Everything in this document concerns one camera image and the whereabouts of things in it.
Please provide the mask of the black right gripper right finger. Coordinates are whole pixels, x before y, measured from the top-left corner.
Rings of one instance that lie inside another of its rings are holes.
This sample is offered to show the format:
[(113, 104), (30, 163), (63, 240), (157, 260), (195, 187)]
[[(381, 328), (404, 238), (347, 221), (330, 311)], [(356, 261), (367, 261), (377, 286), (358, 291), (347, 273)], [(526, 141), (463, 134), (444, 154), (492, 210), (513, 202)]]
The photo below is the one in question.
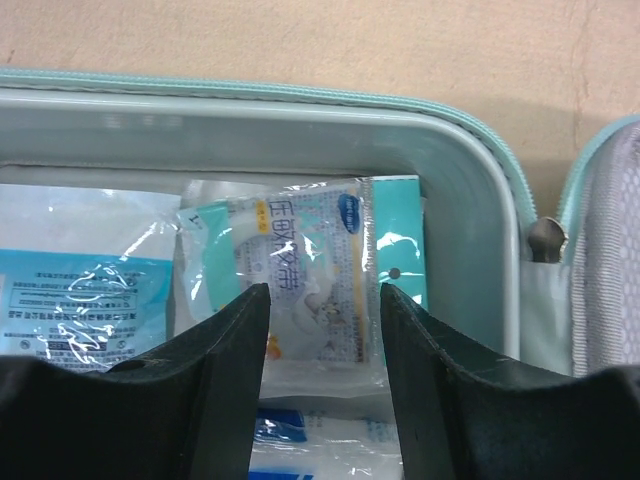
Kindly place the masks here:
[(639, 370), (573, 378), (501, 355), (391, 284), (381, 326), (408, 479), (635, 479)]

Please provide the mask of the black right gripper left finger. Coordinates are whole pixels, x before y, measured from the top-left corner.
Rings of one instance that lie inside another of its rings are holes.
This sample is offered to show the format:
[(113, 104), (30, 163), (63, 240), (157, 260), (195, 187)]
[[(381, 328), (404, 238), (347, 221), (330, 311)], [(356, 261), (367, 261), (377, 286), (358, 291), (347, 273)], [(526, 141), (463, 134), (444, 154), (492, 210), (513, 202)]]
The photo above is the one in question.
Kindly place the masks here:
[(256, 284), (106, 372), (1, 360), (5, 479), (244, 479), (270, 316)]

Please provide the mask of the blue white swab packet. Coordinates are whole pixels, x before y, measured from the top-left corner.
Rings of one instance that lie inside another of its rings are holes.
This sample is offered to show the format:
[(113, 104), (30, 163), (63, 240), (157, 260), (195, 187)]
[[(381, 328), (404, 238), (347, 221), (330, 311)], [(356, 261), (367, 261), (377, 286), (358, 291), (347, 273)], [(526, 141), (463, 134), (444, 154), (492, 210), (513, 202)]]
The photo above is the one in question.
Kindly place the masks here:
[(251, 479), (402, 479), (391, 396), (262, 399)]

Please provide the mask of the mint green medicine case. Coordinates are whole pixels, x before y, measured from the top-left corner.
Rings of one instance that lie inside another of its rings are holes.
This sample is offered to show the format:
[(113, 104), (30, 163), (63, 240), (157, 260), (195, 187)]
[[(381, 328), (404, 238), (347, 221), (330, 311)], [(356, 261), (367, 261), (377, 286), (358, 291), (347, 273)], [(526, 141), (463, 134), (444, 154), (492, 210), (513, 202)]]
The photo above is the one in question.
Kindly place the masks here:
[(6, 183), (180, 192), (414, 174), (428, 304), (477, 341), (582, 376), (639, 359), (639, 119), (584, 148), (541, 217), (511, 149), (450, 106), (288, 85), (3, 69)]

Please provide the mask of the large blue mask packet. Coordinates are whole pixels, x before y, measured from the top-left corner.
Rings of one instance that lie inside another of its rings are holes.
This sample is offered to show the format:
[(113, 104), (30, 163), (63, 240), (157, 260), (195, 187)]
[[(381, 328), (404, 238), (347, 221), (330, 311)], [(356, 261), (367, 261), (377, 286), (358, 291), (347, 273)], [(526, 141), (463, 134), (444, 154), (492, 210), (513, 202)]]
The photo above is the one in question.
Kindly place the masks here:
[(180, 202), (2, 185), (2, 354), (105, 371), (164, 343)]

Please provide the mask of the teal header small packet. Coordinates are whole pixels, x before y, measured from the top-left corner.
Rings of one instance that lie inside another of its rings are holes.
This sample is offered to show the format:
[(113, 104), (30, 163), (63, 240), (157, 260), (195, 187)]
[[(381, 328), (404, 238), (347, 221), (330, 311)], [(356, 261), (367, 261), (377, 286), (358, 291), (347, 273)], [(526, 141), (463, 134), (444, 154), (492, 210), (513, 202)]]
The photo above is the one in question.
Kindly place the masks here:
[(263, 397), (351, 398), (386, 388), (380, 287), (427, 302), (417, 176), (286, 187), (194, 180), (178, 223), (178, 303), (193, 322), (253, 285), (269, 289)]

